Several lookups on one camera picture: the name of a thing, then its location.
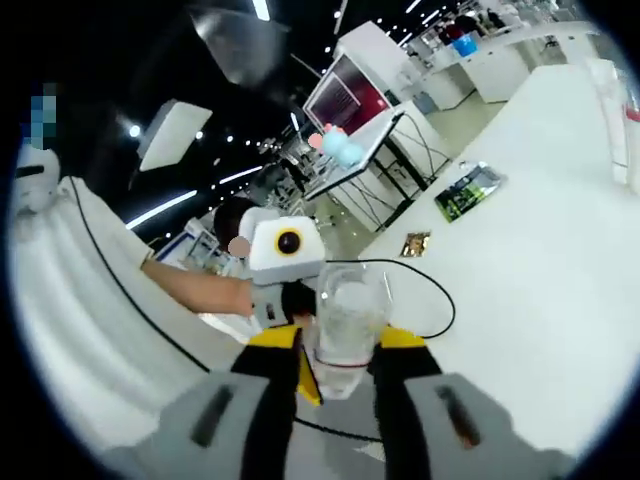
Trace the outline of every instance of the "white wall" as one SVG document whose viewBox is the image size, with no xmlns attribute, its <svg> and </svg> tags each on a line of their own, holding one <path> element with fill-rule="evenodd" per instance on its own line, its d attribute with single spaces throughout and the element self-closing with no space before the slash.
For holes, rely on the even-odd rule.
<svg viewBox="0 0 640 480">
<path fill-rule="evenodd" d="M 409 100 L 399 73 L 408 55 L 373 22 L 360 25 L 338 40 L 336 54 L 344 52 L 370 76 L 381 91 L 391 90 L 400 101 Z"/>
</svg>

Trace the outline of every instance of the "screen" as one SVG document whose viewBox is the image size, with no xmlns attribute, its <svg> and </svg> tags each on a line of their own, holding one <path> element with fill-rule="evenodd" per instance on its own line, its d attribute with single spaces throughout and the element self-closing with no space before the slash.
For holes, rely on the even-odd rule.
<svg viewBox="0 0 640 480">
<path fill-rule="evenodd" d="M 320 125 L 330 123 L 347 135 L 389 108 L 388 101 L 346 55 L 331 67 L 307 105 Z"/>
</svg>

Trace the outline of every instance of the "blue object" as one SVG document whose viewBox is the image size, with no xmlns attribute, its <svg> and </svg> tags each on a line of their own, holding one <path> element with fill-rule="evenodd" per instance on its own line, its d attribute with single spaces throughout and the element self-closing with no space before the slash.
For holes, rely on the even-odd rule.
<svg viewBox="0 0 640 480">
<path fill-rule="evenodd" d="M 478 44 L 471 38 L 468 33 L 461 36 L 458 40 L 453 41 L 453 48 L 455 48 L 461 57 L 466 57 L 478 50 Z"/>
<path fill-rule="evenodd" d="M 327 155 L 335 157 L 338 152 L 349 142 L 349 137 L 344 132 L 339 132 L 336 127 L 331 127 L 322 139 L 322 151 Z"/>
<path fill-rule="evenodd" d="M 342 168 L 350 168 L 360 163 L 363 157 L 364 149 L 356 143 L 349 142 L 335 159 Z"/>
</svg>

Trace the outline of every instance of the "light blue balloon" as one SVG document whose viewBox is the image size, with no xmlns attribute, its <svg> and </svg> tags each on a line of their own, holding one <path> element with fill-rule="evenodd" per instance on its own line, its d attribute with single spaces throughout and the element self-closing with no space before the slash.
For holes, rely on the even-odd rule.
<svg viewBox="0 0 640 480">
<path fill-rule="evenodd" d="M 336 155 L 336 160 L 343 168 L 350 168 L 360 163 L 364 157 L 364 149 L 357 143 L 348 142 Z"/>
<path fill-rule="evenodd" d="M 322 151 L 327 155 L 335 157 L 348 142 L 349 137 L 346 133 L 339 132 L 336 127 L 331 127 L 331 130 L 325 133 L 322 138 Z"/>
</svg>

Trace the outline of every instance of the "clear plastic cup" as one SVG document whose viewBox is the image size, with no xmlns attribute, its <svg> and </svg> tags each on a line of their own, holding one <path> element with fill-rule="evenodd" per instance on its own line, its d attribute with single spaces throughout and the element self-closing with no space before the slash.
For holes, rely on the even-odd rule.
<svg viewBox="0 0 640 480">
<path fill-rule="evenodd" d="M 346 398 L 364 374 L 389 323 L 392 298 L 383 271 L 366 264 L 329 264 L 317 287 L 314 348 L 323 395 Z"/>
</svg>

